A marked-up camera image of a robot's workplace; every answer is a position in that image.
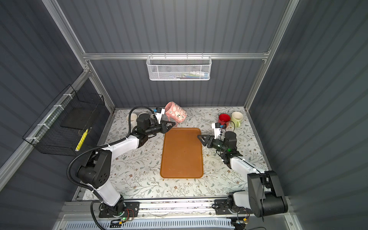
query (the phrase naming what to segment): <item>black wire basket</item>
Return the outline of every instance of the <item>black wire basket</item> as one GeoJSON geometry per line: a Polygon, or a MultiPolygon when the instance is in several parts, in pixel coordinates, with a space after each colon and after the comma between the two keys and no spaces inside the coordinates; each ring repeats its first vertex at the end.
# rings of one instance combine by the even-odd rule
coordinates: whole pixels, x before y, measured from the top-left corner
{"type": "Polygon", "coordinates": [[[95,130],[94,124],[105,107],[102,95],[73,91],[54,107],[42,124],[36,124],[36,132],[23,136],[25,141],[40,153],[65,156],[96,146],[100,130],[95,130]]]}

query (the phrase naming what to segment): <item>black panel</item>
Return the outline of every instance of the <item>black panel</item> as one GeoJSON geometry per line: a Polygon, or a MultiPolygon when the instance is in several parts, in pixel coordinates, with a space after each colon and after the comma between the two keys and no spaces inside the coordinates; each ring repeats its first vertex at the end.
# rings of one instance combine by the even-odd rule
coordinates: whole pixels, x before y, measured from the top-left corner
{"type": "Polygon", "coordinates": [[[250,109],[303,229],[366,228],[367,10],[300,1],[250,109]]]}

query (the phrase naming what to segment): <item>orange tray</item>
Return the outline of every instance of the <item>orange tray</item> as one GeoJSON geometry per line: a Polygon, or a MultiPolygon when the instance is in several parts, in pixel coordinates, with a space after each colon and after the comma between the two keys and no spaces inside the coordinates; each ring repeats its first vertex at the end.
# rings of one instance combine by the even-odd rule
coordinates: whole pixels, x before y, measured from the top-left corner
{"type": "Polygon", "coordinates": [[[172,128],[165,134],[160,174],[163,178],[201,178],[202,144],[198,128],[172,128]]]}

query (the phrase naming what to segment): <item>zip tie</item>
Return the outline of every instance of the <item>zip tie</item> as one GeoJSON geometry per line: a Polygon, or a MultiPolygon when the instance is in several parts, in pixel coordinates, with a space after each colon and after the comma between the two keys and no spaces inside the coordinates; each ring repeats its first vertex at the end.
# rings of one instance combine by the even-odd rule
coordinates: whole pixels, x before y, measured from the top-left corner
{"type": "Polygon", "coordinates": [[[45,126],[48,130],[50,129],[50,127],[48,127],[46,123],[37,124],[37,125],[43,125],[43,126],[45,126]]]}
{"type": "Polygon", "coordinates": [[[73,99],[73,97],[72,97],[72,95],[71,95],[71,94],[63,94],[63,95],[68,95],[68,96],[70,96],[70,98],[71,98],[71,99],[73,99]]]}
{"type": "Polygon", "coordinates": [[[40,142],[37,137],[26,137],[25,139],[26,140],[27,139],[34,140],[36,143],[39,143],[40,142]]]}
{"type": "Polygon", "coordinates": [[[54,106],[58,106],[64,111],[64,108],[61,105],[54,105],[54,106]]]}

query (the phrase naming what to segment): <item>white wire basket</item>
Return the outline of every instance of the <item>white wire basket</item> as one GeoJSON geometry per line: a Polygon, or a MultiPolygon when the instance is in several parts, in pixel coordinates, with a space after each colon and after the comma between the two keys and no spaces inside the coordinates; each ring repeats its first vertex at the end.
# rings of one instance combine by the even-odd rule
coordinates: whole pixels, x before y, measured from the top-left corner
{"type": "Polygon", "coordinates": [[[203,59],[147,57],[149,79],[152,81],[208,81],[211,65],[211,57],[203,59]]]}

